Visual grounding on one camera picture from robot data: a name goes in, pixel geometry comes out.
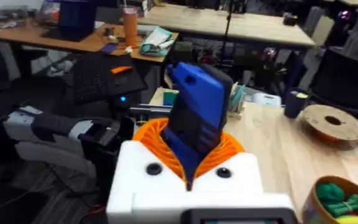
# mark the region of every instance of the wooden bowl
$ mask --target wooden bowl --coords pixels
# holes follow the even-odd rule
[[[332,216],[329,214],[323,206],[320,204],[316,194],[316,187],[319,184],[336,184],[338,187],[342,188],[345,193],[345,198],[348,198],[350,195],[358,194],[358,185],[354,184],[346,179],[336,177],[336,176],[324,176],[318,179],[312,189],[310,190],[309,196],[306,199],[305,204],[302,208],[302,219],[304,224],[339,224]]]

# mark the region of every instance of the yellow object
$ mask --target yellow object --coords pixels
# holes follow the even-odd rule
[[[304,93],[298,93],[296,97],[298,97],[298,98],[307,98],[308,95],[304,94]]]
[[[336,219],[340,224],[358,224],[358,216],[344,215]]]

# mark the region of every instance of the orange cup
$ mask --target orange cup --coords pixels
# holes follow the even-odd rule
[[[136,45],[137,40],[137,11],[136,8],[127,7],[123,10],[124,33],[127,46]]]

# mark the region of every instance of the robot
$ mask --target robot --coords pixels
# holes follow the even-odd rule
[[[169,118],[121,145],[109,223],[297,223],[288,195],[266,194],[257,158],[222,132],[232,80],[208,65],[169,70],[180,93]]]

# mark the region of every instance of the black screw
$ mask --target black screw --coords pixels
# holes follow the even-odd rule
[[[162,171],[162,167],[158,163],[149,164],[146,168],[148,175],[159,175]]]
[[[217,171],[216,171],[216,174],[222,178],[230,178],[231,177],[231,171],[227,168],[219,168]]]

